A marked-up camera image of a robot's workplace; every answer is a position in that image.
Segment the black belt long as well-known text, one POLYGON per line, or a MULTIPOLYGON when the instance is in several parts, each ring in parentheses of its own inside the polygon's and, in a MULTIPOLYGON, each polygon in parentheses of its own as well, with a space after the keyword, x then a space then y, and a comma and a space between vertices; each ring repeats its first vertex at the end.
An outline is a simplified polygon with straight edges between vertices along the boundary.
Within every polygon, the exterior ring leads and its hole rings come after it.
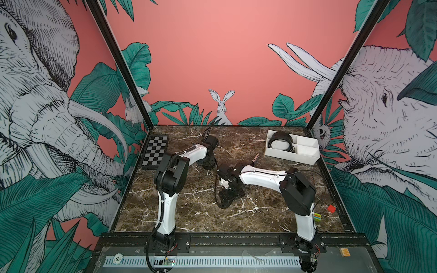
POLYGON ((239 198, 239 195, 237 192, 232 192, 228 190, 220 191, 218 192, 218 170, 219 170, 219 164, 218 160, 215 159, 215 166, 216 166, 216 177, 215 177, 215 184, 214 184, 214 197, 216 201, 216 205, 221 209, 229 208, 234 200, 237 200, 239 198))

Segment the long black belt s-curved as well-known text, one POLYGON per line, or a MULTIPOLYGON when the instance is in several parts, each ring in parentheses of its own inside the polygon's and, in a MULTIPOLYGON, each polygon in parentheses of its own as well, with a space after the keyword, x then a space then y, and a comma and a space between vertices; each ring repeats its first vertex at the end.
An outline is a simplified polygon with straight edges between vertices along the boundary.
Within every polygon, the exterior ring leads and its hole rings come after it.
POLYGON ((293 142, 292 137, 291 137, 290 134, 288 134, 286 132, 282 132, 282 131, 275 132, 272 135, 272 137, 270 138, 270 140, 268 141, 267 147, 272 149, 273 148, 272 144, 275 141, 285 141, 289 145, 288 148, 285 149, 285 151, 287 151, 287 152, 293 152, 294 151, 294 147, 293 147, 294 142, 293 142))

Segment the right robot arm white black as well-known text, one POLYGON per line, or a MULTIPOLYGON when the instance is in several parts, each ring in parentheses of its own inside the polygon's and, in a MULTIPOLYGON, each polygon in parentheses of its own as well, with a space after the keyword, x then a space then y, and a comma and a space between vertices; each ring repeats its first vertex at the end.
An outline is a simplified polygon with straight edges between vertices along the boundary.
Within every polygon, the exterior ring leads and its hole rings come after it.
POLYGON ((245 196, 247 185, 256 185, 279 192, 290 211, 295 213, 297 236, 307 242, 314 240, 316 189, 301 171, 291 167, 287 171, 272 171, 252 165, 235 167, 221 164, 217 176, 223 189, 218 193, 219 207, 225 209, 245 196))

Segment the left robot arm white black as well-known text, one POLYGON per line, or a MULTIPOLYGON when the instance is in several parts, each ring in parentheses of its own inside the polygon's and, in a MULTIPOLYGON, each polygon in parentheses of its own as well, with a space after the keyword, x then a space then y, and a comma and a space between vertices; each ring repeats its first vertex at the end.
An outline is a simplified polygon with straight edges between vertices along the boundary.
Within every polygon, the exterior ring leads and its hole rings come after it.
POLYGON ((219 140, 209 135, 188 149, 164 154, 154 176, 160 202, 155 225, 158 234, 167 236, 175 231, 176 203, 185 186, 189 166, 196 163, 206 170, 213 169, 216 165, 214 149, 218 144, 219 140))

